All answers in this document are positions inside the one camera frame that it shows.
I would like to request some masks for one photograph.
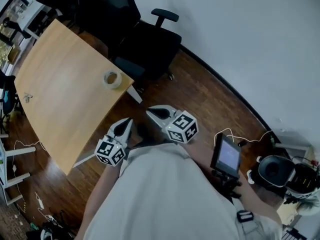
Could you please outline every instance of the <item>chair wheel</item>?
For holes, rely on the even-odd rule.
[[[168,74],[168,78],[170,81],[172,81],[175,79],[175,76],[173,74]]]

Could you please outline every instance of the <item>white shirt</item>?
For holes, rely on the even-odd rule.
[[[240,239],[236,218],[234,205],[180,145],[148,146],[132,150],[123,162],[84,240]]]

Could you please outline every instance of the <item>chair armrest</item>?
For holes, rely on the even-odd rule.
[[[145,73],[143,67],[121,57],[115,58],[113,64],[135,81],[139,80]]]
[[[161,27],[162,23],[164,22],[165,19],[173,21],[173,22],[177,22],[179,20],[179,15],[168,11],[168,10],[163,10],[163,9],[154,9],[151,12],[152,15],[156,15],[159,16],[157,22],[156,22],[156,26],[157,27]]]

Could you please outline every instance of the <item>wooden floor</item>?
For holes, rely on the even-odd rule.
[[[94,37],[87,33],[83,33],[81,37],[105,54],[106,48]],[[148,83],[146,92],[142,94],[142,104],[136,103],[125,94],[102,122],[85,149],[95,148],[97,141],[102,139],[114,122],[125,117],[132,117],[135,123],[147,122],[146,109],[161,104],[168,104],[193,114],[201,124],[204,141],[211,146],[215,133],[228,127],[232,129],[234,135],[251,140],[260,138],[265,133],[264,127],[247,107],[187,54],[179,51],[170,69],[175,79],[170,81],[164,76],[155,83]],[[24,144],[38,141],[28,119],[18,112],[10,118],[8,129],[10,138],[4,140],[7,150],[14,148],[16,140]],[[133,142],[138,140],[134,134],[132,137]],[[22,145],[17,143],[16,147],[21,148]],[[246,145],[243,148],[241,170],[245,173],[255,164],[257,156],[266,156],[270,153],[271,143],[268,137],[262,142]],[[35,153],[21,155],[14,160],[14,163],[17,167],[16,175],[31,173],[31,177],[20,183],[19,188],[26,202],[24,216],[36,225],[41,225],[46,220],[38,211],[39,204],[35,193],[43,201],[45,207],[43,214],[57,214],[60,210],[64,210],[66,222],[71,226],[79,226],[87,199],[105,167],[94,157],[65,176],[39,144],[36,145]],[[10,161],[7,169],[11,174]],[[256,187],[256,191],[267,203],[275,207],[279,205],[280,199],[274,194],[260,187]],[[14,186],[9,192],[11,195],[16,195],[18,190]],[[24,205],[22,200],[17,203],[22,207]]]

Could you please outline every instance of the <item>person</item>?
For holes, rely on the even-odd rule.
[[[256,234],[239,230],[234,203],[203,173],[211,172],[212,154],[197,140],[132,149],[122,165],[106,166],[75,239],[281,239],[280,217],[259,199],[242,173],[242,186],[234,191],[241,195],[244,209],[254,214]]]

